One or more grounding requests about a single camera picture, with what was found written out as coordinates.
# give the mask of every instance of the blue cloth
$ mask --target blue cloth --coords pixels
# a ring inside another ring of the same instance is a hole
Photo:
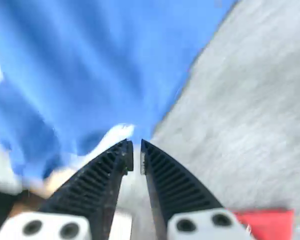
[[[149,139],[234,2],[0,0],[0,142],[14,172],[44,178],[120,123]]]

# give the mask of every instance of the gray surface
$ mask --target gray surface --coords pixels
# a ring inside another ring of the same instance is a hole
[[[152,142],[226,207],[294,208],[300,224],[300,0],[240,2]],[[146,187],[137,182],[140,200],[121,205],[143,239],[153,239]]]

